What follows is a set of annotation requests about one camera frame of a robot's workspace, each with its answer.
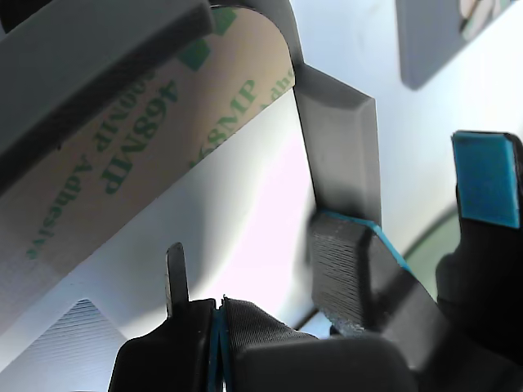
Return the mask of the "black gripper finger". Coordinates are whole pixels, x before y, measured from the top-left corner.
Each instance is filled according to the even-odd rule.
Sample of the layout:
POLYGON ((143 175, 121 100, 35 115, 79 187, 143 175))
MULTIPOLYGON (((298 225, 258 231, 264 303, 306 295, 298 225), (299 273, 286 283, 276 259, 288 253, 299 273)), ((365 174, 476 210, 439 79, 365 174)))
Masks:
POLYGON ((248 301, 223 298, 218 318, 222 374, 229 391, 415 391, 400 352, 357 332, 318 339, 248 301))

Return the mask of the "black wide-finger gripper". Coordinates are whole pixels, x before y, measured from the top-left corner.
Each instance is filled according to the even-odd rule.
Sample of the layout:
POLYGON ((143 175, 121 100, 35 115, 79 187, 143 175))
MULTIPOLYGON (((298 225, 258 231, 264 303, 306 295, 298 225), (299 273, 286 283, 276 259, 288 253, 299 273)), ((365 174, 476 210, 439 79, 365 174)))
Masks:
POLYGON ((408 316, 405 357, 419 391, 522 390, 522 367, 469 339, 436 305, 408 316))

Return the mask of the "wide black blue-padded gripper finger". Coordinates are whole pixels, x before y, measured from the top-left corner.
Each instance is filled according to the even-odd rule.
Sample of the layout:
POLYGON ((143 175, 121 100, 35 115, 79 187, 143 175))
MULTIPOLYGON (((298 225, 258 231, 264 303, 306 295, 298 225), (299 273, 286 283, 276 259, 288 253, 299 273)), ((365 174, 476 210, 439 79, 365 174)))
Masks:
POLYGON ((436 267, 438 301, 504 302, 522 277, 522 143, 504 132, 452 136, 460 239, 436 267))
POLYGON ((405 259, 370 220, 319 212, 312 220, 312 297, 339 330, 441 333, 441 313, 405 259))

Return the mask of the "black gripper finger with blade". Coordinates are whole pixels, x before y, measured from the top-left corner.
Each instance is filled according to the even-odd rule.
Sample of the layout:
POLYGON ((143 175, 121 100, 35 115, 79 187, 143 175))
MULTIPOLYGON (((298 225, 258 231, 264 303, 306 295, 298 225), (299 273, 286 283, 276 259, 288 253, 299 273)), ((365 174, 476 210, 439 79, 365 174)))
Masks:
POLYGON ((110 391, 205 391, 216 310, 213 299, 190 301, 181 243, 166 255, 166 320, 122 345, 110 391))

